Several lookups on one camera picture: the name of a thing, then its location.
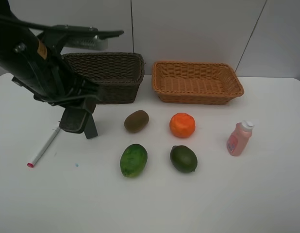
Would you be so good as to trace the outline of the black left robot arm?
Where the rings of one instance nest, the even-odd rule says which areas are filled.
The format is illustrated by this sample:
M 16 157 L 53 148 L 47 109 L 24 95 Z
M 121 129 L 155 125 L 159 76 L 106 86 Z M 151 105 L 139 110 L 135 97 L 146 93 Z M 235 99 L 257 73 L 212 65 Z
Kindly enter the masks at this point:
M 93 119 L 100 87 L 73 71 L 61 56 L 63 47 L 88 49 L 122 31 L 101 32 L 95 28 L 45 26 L 19 20 L 9 2 L 0 0 L 0 66 L 13 75 L 13 82 L 33 93 L 37 101 L 64 108 L 60 128 L 68 133 L 98 135 Z

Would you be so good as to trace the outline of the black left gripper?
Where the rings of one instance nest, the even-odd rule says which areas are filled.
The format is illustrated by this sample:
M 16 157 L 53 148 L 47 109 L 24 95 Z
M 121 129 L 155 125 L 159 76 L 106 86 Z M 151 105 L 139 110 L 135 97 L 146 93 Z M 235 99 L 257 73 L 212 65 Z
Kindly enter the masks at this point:
M 92 113 L 96 108 L 96 101 L 100 99 L 100 86 L 75 73 L 67 80 L 61 78 L 58 72 L 52 75 L 55 93 L 47 93 L 46 96 L 34 94 L 33 98 L 51 106 L 66 108 L 59 123 L 61 130 L 67 133 L 84 132 L 87 139 L 97 137 Z

